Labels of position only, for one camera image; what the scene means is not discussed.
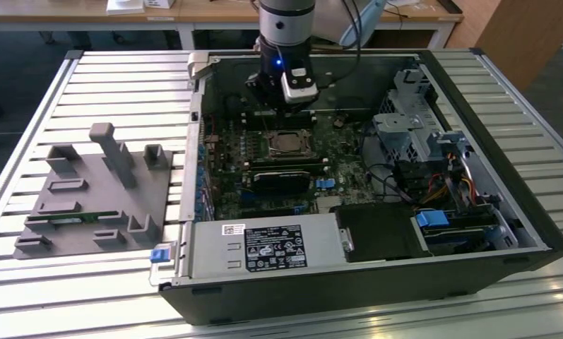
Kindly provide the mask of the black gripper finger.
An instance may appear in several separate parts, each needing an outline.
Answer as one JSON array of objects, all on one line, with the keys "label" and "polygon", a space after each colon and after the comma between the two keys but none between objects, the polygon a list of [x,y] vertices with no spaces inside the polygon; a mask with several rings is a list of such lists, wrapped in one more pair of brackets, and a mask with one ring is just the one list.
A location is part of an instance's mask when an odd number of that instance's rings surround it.
[{"label": "black gripper finger", "polygon": [[280,80],[263,72],[253,73],[245,80],[245,87],[256,99],[260,110],[273,111],[276,118],[283,119],[287,102],[284,101]]}]

